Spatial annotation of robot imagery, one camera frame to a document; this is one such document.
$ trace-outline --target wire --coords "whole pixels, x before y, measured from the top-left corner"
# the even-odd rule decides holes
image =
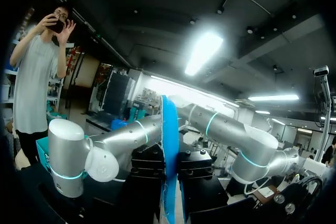
[[[271,178],[268,177],[267,180],[266,180],[264,183],[262,183],[259,187],[257,187],[256,189],[254,189],[254,190],[252,190],[252,191],[249,191],[249,192],[246,191],[246,189],[247,189],[247,184],[246,184],[245,187],[244,187],[244,194],[245,194],[245,195],[249,195],[249,194],[252,194],[252,193],[254,193],[255,191],[261,189],[262,186],[264,186],[264,184],[266,184],[270,179],[271,179]]]

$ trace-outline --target person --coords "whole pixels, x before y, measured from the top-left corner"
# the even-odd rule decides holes
[[[9,63],[19,67],[16,76],[13,122],[21,148],[30,164],[39,161],[36,140],[48,135],[47,87],[49,78],[66,75],[66,43],[76,24],[68,20],[72,8],[60,4],[54,13],[45,16],[16,45]],[[48,27],[63,22],[59,34]],[[59,46],[52,42],[57,37]]]
[[[322,163],[324,163],[327,166],[329,166],[335,148],[336,148],[336,137],[334,137],[334,139],[332,140],[332,144],[325,151],[325,153],[323,155],[323,158],[322,158],[322,161],[321,161]]]

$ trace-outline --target metal pole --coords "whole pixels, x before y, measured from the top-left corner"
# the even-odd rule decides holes
[[[320,149],[318,150],[317,155],[317,161],[321,162],[322,157],[323,157],[323,150],[325,148],[325,145],[327,144],[328,141],[328,131],[329,131],[329,125],[330,125],[330,114],[331,114],[331,97],[330,97],[330,90],[329,90],[329,84],[327,80],[327,76],[322,76],[320,77],[321,85],[322,85],[322,90],[323,94],[326,100],[326,109],[327,109],[327,114],[325,117],[324,121],[324,128],[323,128],[323,134],[322,134],[322,143],[320,146]]]

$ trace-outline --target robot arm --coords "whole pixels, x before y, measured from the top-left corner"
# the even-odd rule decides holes
[[[95,180],[107,182],[119,171],[116,157],[161,137],[161,115],[147,116],[107,134],[86,138],[76,123],[54,119],[49,124],[50,169],[57,190],[76,198],[83,193],[83,170]]]
[[[242,184],[251,184],[267,176],[284,174],[293,163],[298,163],[298,152],[293,149],[278,151],[278,141],[269,133],[240,123],[228,116],[213,112],[180,97],[172,96],[180,117],[219,143],[240,149],[232,176]]]
[[[223,114],[190,104],[179,97],[170,97],[179,117],[219,143],[240,149],[232,176],[242,184],[251,184],[266,176],[284,174],[298,163],[295,149],[278,151],[278,141],[267,132],[242,124]],[[85,138],[82,128],[63,119],[49,125],[50,167],[58,191],[67,197],[82,194],[82,173],[85,170],[97,181],[116,177],[119,165],[116,156],[161,138],[161,115],[145,117],[113,132]]]

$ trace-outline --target blue bin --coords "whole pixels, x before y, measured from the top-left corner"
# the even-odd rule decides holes
[[[115,119],[115,120],[113,120],[112,123],[111,123],[111,129],[112,129],[113,131],[115,131],[116,129],[119,129],[119,128],[124,127],[124,126],[126,126],[126,125],[128,125],[128,122],[126,122],[126,121],[122,121],[122,120],[120,120],[120,119]]]

